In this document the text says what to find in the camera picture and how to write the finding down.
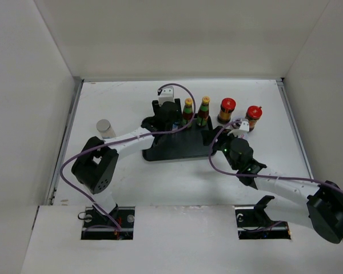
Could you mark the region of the green sauce bottle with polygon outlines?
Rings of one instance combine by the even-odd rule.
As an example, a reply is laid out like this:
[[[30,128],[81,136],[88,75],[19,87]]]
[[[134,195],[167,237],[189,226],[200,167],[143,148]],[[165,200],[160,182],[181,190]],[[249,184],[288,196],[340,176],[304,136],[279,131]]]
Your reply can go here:
[[[186,98],[184,108],[182,111],[182,126],[187,125],[193,118],[193,100]]]
[[[209,103],[210,103],[210,98],[208,96],[204,96],[202,98],[201,105],[198,110],[197,114],[197,126],[198,127],[205,127],[208,122],[208,117],[209,117]]]

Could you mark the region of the red lid jar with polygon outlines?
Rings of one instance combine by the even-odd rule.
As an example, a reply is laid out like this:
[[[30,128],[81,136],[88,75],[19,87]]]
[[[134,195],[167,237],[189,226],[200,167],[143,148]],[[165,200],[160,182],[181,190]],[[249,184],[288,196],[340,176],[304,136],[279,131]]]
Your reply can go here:
[[[253,131],[256,123],[262,117],[262,107],[261,106],[249,106],[245,118],[249,122],[249,131]]]
[[[226,124],[230,122],[232,112],[235,110],[235,108],[236,108],[236,101],[234,99],[224,98],[221,101],[220,112],[217,116],[218,121],[222,124]]]

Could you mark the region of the silver lid jar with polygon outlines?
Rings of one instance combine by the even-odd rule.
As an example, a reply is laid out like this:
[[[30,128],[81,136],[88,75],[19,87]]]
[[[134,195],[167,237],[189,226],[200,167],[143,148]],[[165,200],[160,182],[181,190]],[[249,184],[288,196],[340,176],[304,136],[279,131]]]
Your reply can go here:
[[[112,139],[116,134],[107,119],[101,119],[96,124],[96,129],[100,133],[102,139]]]

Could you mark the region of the white lid spice jar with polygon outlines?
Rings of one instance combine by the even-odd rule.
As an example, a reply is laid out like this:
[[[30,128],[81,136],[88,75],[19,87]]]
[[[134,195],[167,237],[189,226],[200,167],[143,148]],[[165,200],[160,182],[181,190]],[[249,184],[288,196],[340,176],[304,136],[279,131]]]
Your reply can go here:
[[[235,121],[241,121],[241,120],[243,120],[244,119],[244,117],[243,116],[235,116],[234,118],[233,118],[233,121],[235,122]]]

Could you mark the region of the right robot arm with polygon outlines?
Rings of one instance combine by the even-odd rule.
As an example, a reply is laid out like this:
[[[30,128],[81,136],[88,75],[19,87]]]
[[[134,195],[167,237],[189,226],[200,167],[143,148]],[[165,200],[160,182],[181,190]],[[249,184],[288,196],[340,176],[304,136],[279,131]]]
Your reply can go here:
[[[313,229],[326,241],[343,239],[343,190],[330,181],[287,177],[256,161],[245,139],[235,137],[225,127],[203,130],[202,141],[209,152],[221,151],[232,172],[245,186],[271,195],[254,206],[259,225],[288,221]]]

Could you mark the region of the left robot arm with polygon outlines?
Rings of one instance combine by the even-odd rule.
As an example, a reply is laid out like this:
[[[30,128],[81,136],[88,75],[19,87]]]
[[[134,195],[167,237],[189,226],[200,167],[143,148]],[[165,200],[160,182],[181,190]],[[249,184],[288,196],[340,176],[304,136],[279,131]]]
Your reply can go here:
[[[104,140],[90,138],[80,156],[74,162],[71,173],[86,189],[98,211],[97,220],[103,227],[112,227],[117,221],[110,183],[117,162],[129,155],[150,149],[172,129],[177,130],[181,121],[179,99],[166,101],[162,105],[153,101],[154,115],[145,118],[139,128],[119,136],[106,145]]]

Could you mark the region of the black plastic tray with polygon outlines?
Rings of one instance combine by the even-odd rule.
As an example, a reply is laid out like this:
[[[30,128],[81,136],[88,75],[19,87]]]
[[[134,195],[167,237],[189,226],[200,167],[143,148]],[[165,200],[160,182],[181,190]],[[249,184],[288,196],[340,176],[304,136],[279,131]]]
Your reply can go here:
[[[151,147],[142,151],[143,158],[148,162],[156,162],[208,157],[209,147],[204,145],[202,132],[213,131],[212,120],[208,117],[204,128],[198,127],[196,120],[194,118],[189,129],[155,138]]]

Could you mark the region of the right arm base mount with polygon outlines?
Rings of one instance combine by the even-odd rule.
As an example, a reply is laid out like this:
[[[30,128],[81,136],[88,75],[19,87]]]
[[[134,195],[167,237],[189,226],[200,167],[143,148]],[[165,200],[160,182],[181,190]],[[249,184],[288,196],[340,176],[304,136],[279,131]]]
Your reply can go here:
[[[265,212],[274,197],[264,196],[256,204],[235,207],[238,238],[240,240],[290,240],[290,230],[285,221],[271,220]]]

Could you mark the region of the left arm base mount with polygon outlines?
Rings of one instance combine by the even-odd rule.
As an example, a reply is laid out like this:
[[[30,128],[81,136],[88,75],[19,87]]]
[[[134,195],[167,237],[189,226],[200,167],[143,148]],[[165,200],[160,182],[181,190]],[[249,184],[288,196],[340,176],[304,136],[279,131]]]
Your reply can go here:
[[[86,207],[78,214],[82,221],[81,240],[133,240],[135,207],[117,207],[110,216],[121,229],[96,208]]]

